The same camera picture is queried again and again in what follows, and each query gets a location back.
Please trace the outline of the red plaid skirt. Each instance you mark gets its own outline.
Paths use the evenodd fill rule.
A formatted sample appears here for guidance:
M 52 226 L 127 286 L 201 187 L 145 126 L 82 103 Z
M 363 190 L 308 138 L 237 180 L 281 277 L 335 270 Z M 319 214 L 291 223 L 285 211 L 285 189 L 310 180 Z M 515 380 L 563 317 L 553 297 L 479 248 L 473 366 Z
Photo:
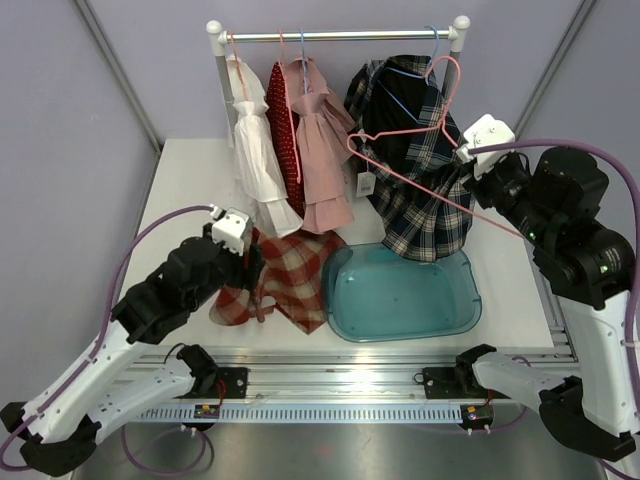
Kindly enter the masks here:
M 321 235 L 297 231 L 284 238 L 255 229 L 265 265 L 253 291 L 223 288 L 210 311 L 211 321 L 224 327 L 240 326 L 252 319 L 264 322 L 280 312 L 306 335 L 327 322 L 321 283 L 324 264 L 346 243 L 335 232 Z

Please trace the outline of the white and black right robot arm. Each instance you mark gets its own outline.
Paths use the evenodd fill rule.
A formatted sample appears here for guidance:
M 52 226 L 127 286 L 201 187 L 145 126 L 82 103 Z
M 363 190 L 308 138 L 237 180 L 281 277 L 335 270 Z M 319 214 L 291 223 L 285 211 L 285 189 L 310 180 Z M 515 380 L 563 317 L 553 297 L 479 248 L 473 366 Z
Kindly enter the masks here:
M 636 449 L 638 386 L 631 379 L 636 258 L 630 243 L 598 222 L 607 175 L 586 151 L 556 146 L 535 168 L 517 151 L 463 160 L 463 183 L 532 245 L 533 261 L 563 311 L 580 362 L 576 376 L 537 373 L 482 344 L 456 359 L 466 396 L 497 392 L 535 411 L 563 446 L 611 462 Z

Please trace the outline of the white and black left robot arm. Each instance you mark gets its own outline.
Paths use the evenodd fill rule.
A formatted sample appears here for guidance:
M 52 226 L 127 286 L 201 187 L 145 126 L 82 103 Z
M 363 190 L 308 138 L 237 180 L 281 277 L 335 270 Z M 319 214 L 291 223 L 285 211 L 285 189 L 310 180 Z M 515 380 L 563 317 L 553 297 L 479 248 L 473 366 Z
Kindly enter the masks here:
M 143 282 L 129 288 L 112 309 L 105 336 L 65 377 L 39 398 L 2 409 L 10 436 L 23 441 L 19 452 L 26 468 L 63 476 L 148 409 L 173 398 L 225 395 L 218 365 L 197 344 L 182 347 L 160 368 L 115 392 L 108 387 L 222 287 L 255 286 L 263 266 L 255 244 L 237 254 L 222 242 L 191 237 L 172 250 Z

